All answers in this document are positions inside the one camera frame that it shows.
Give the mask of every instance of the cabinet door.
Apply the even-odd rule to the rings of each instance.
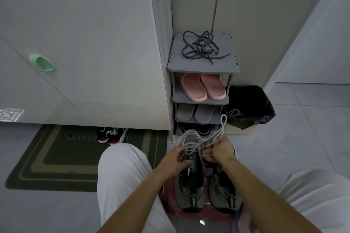
[[[170,129],[151,0],[0,0],[0,32],[95,125]]]
[[[0,39],[0,121],[85,124],[87,119]]]

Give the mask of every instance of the gray slipper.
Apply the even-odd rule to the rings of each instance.
[[[195,106],[196,106],[195,104],[180,103],[178,105],[176,115],[175,115],[176,121],[185,123],[191,120]]]
[[[207,124],[215,110],[216,105],[199,104],[195,113],[195,121],[199,124]]]

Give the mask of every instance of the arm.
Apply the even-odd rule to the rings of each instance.
[[[227,140],[218,140],[211,151],[204,151],[203,156],[211,162],[216,159],[222,165],[261,233],[321,233],[315,225],[241,164]]]
[[[163,183],[177,176],[191,164],[190,160],[178,162],[177,156],[187,147],[174,147],[124,203],[111,215],[98,233],[140,233],[145,226],[154,200]]]

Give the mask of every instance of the pink slipper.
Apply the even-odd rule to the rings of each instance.
[[[225,86],[220,74],[202,74],[201,81],[211,99],[222,100],[226,97]]]
[[[191,101],[203,102],[207,99],[208,95],[201,83],[201,74],[175,73],[175,76]]]

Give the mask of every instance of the top shelf of shoe rack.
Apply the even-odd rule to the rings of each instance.
[[[186,72],[186,73],[206,73],[206,74],[234,74],[239,72],[238,59],[236,53],[233,50],[233,38],[227,33],[213,33],[213,42],[219,47],[220,57],[226,54],[230,54],[222,59],[213,59],[212,64],[208,59],[188,59],[181,54],[182,48],[185,47],[185,42],[182,39],[183,34],[177,33],[174,36],[173,46],[168,61],[168,70],[170,72]],[[197,36],[192,33],[185,34],[186,41],[191,44],[198,39]],[[184,53],[192,50],[190,47],[186,48]]]

